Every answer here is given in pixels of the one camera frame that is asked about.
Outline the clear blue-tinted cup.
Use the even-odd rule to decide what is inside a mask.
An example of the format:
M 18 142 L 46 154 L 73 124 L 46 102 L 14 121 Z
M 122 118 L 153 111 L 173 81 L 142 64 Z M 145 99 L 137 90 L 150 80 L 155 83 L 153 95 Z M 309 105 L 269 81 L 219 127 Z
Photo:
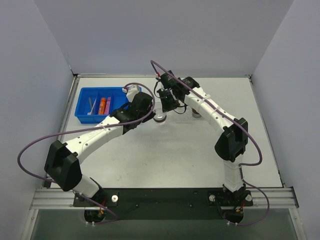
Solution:
M 167 119 L 167 114 L 164 113 L 161 108 L 157 108 L 157 109 L 154 111 L 153 120 L 154 120 L 157 124 L 164 124 L 165 121 L 166 121 L 166 119 Z

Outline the clear acrylic toothbrush holder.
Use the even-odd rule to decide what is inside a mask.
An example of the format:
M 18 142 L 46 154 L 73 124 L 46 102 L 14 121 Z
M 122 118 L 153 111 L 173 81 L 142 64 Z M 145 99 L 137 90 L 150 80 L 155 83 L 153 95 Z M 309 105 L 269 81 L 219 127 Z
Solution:
M 175 109 L 172 113 L 171 119 L 174 122 L 188 122 L 195 120 L 192 116 L 192 108 L 189 106 Z

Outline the clear brown-banded cup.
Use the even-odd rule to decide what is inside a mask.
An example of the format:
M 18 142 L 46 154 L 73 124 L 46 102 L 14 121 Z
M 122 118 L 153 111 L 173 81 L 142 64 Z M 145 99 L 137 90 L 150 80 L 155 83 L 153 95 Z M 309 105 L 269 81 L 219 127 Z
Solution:
M 201 115 L 194 109 L 192 108 L 192 117 L 195 119 L 199 119 L 201 117 Z

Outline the orange toothpaste tube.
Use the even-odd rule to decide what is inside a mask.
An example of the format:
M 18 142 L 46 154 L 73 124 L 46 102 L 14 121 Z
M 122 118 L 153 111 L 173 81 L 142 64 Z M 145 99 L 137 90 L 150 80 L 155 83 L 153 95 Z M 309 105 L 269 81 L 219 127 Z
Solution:
M 98 114 L 99 115 L 103 115 L 105 112 L 105 108 L 106 108 L 106 103 L 107 103 L 107 99 L 105 97 L 102 97 L 99 103 L 99 109 L 98 109 Z

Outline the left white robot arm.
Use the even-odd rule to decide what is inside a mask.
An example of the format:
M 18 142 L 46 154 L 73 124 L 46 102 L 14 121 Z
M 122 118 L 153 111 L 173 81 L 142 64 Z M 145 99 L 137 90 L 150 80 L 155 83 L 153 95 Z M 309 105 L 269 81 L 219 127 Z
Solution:
M 84 175 L 81 164 L 107 142 L 136 128 L 153 118 L 153 95 L 142 92 L 137 85 L 126 88 L 127 102 L 115 109 L 96 129 L 86 132 L 65 143 L 56 140 L 49 147 L 44 171 L 59 187 L 84 195 L 92 206 L 105 198 L 103 188 L 92 178 Z

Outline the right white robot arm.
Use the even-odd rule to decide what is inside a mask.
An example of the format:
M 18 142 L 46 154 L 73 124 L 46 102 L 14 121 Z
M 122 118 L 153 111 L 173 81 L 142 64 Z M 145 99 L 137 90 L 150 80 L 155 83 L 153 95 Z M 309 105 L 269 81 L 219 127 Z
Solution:
M 164 113 L 180 107 L 191 107 L 214 128 L 218 134 L 214 149 L 217 155 L 224 160 L 223 185 L 232 193 L 242 189 L 244 183 L 239 167 L 242 158 L 239 155 L 244 154 L 246 150 L 248 136 L 235 123 L 247 131 L 248 122 L 243 117 L 237 119 L 225 112 L 192 77 L 188 76 L 181 81 L 194 92 L 191 92 L 167 73 L 162 75 L 158 73 L 156 79 L 161 83 L 157 93 Z

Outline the clear textured oval tray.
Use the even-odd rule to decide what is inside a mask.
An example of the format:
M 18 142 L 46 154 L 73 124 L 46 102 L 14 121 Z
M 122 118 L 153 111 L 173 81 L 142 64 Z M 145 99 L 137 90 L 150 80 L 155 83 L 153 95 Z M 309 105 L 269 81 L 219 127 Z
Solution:
M 153 116 L 153 121 L 157 124 L 164 124 L 166 122 L 181 122 L 198 120 L 202 116 L 196 112 L 193 108 L 187 107 L 186 110 L 173 110 L 170 112 L 164 112 L 162 106 L 159 104 L 154 108 L 155 115 Z

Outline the pink toothpaste tube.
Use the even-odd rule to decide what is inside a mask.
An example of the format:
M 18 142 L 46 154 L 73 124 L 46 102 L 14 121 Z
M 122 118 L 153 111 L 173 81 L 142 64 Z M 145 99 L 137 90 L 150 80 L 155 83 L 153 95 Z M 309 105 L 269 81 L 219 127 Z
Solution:
M 104 114 L 108 115 L 110 111 L 111 97 L 108 97 L 105 104 Z

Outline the white toothbrush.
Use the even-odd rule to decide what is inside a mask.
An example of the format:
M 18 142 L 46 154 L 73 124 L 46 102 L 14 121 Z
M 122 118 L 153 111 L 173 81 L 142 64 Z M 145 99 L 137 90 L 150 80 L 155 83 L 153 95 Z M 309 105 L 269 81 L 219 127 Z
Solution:
M 87 113 L 88 116 L 96 114 L 96 103 L 97 103 L 97 98 L 94 101 L 92 100 L 92 109 L 90 109 L 89 112 Z

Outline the blue plastic bin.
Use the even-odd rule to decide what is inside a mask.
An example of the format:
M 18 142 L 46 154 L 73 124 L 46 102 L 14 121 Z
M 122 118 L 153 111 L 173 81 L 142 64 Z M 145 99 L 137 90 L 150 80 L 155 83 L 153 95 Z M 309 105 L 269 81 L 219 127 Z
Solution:
M 106 99 L 106 110 L 99 114 L 102 99 Z M 74 116 L 81 124 L 98 124 L 108 114 L 128 103 L 122 87 L 83 87 L 80 90 Z

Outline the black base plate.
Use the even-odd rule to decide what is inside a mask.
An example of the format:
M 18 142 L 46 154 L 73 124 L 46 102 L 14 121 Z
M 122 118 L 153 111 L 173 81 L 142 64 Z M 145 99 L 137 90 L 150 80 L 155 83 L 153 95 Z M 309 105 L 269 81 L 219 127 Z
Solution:
M 219 220 L 242 221 L 244 207 L 253 206 L 247 189 L 231 193 L 217 188 L 105 188 L 98 205 L 75 196 L 88 222 L 97 220 Z

